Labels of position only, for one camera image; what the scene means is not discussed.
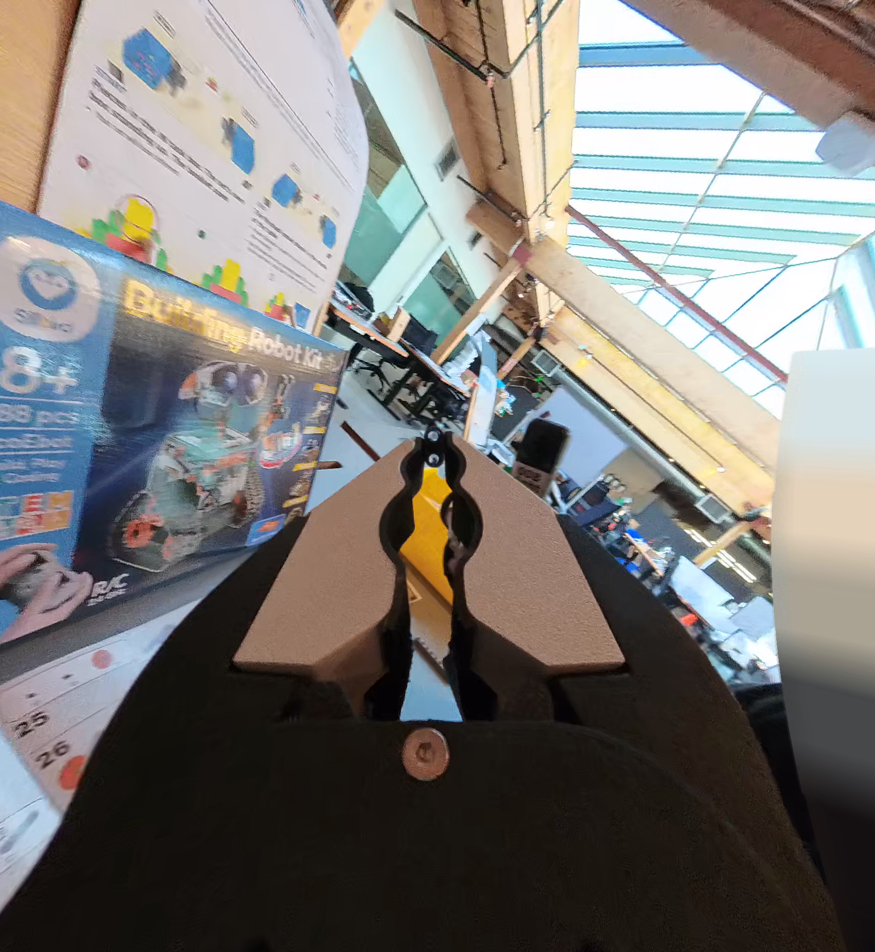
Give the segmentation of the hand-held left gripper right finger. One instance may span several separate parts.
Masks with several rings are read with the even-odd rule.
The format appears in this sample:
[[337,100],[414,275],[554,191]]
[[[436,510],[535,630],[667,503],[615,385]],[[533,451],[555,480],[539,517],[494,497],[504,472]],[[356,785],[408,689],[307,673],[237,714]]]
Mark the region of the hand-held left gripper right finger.
[[552,720],[563,682],[626,672],[626,660],[555,512],[456,436],[444,569],[444,660],[463,720]]

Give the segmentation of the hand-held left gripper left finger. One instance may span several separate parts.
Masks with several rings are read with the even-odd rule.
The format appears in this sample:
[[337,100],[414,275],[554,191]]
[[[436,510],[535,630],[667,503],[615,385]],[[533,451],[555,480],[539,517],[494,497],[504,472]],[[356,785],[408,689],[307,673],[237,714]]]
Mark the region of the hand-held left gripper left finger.
[[413,657],[400,551],[424,462],[422,441],[405,441],[312,510],[236,668],[333,684],[357,716],[399,719]]

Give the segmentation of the grey desk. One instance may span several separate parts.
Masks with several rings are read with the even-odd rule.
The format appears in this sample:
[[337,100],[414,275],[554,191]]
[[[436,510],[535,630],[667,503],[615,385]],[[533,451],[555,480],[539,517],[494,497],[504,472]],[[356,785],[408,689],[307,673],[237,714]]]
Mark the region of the grey desk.
[[[385,422],[372,411],[337,410],[325,439],[322,460],[337,460],[341,470],[319,471],[312,483],[306,510],[335,497],[364,470],[374,457],[383,457],[399,444],[417,435],[403,423]],[[27,636],[12,648],[0,649],[0,685],[45,663],[103,642],[114,636],[138,636],[156,648],[202,597],[231,575],[245,555],[219,557],[212,565],[188,571],[137,601],[110,607],[90,619],[68,622],[56,632]],[[451,635],[450,606],[442,601],[410,567],[408,578],[414,590],[411,601],[412,632],[448,648]],[[402,720],[458,721],[461,715],[447,684],[415,650]]]

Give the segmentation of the wooden office desk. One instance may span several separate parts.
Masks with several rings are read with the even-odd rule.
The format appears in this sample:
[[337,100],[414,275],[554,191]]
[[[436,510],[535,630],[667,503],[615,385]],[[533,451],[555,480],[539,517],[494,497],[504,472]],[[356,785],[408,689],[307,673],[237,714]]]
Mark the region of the wooden office desk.
[[[428,404],[442,394],[453,395],[453,399],[462,406],[468,406],[470,388],[448,375],[429,355],[408,341],[388,339],[348,308],[340,308],[334,303],[328,304],[325,323],[354,342],[354,355],[349,360],[349,367],[358,369],[360,351],[368,350],[380,356],[382,363],[390,363],[402,371],[402,375],[392,383],[385,381],[383,393],[375,395],[375,399],[396,420],[420,421]],[[406,406],[405,414],[401,415],[394,405],[399,392],[407,387],[413,377],[423,383],[424,390],[416,402]]]

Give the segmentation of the whiteboard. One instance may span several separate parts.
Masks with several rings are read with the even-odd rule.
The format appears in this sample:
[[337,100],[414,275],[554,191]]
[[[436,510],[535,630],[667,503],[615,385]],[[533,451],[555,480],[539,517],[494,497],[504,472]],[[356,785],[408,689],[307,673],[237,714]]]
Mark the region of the whiteboard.
[[536,415],[567,429],[569,437],[560,469],[579,486],[597,480],[626,449],[622,439],[596,412],[564,387],[551,393]]

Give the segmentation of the tilted paper stand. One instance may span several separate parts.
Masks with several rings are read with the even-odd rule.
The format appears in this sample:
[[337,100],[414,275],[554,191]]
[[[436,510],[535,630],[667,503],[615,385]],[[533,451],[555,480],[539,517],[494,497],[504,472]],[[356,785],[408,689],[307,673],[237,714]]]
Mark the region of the tilted paper stand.
[[491,436],[499,389],[499,362],[493,342],[487,335],[480,333],[472,341],[479,353],[480,367],[471,390],[463,438],[471,446],[483,451]]

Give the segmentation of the dark toy beam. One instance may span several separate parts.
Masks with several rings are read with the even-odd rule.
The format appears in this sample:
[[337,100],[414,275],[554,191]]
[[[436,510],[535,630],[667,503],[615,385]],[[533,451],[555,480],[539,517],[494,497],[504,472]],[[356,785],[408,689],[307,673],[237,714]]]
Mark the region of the dark toy beam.
[[435,673],[437,673],[445,682],[450,682],[450,675],[448,672],[447,658],[448,651],[444,646],[435,647],[432,642],[428,641],[426,638],[422,638],[417,633],[412,633],[412,644],[415,647],[415,650],[421,654],[424,660],[431,666]]

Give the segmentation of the yellow storage bin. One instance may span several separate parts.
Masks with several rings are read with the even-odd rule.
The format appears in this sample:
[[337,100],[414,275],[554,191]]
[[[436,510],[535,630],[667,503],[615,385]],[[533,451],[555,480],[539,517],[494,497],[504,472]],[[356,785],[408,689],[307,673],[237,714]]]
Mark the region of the yellow storage bin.
[[425,468],[412,500],[413,530],[400,554],[434,593],[447,605],[454,601],[444,567],[449,530],[442,516],[451,488],[440,469]]

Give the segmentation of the blue robot kit box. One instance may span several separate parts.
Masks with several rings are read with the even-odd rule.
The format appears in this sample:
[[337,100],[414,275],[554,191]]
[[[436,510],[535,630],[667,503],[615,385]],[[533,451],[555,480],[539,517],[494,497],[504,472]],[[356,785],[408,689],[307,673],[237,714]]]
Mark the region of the blue robot kit box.
[[301,518],[346,366],[0,200],[0,646]]

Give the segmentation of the open white instruction booklet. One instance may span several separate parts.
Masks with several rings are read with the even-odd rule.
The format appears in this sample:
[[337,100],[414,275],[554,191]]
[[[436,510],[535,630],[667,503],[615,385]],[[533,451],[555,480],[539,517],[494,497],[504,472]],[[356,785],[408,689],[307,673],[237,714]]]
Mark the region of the open white instruction booklet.
[[0,685],[0,912],[59,828],[121,701],[197,604]]

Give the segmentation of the white instruction sheet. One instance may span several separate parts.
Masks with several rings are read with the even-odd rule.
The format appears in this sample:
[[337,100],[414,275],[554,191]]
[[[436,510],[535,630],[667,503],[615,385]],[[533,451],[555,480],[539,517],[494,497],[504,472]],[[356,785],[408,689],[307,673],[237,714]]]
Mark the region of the white instruction sheet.
[[37,213],[313,335],[364,119],[316,1],[80,2]]

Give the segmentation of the wooden stand board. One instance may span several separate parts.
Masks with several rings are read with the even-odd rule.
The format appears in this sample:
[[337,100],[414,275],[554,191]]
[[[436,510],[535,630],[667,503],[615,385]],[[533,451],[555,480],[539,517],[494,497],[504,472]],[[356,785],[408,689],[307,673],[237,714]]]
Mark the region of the wooden stand board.
[[78,1],[0,1],[0,199],[37,209]]

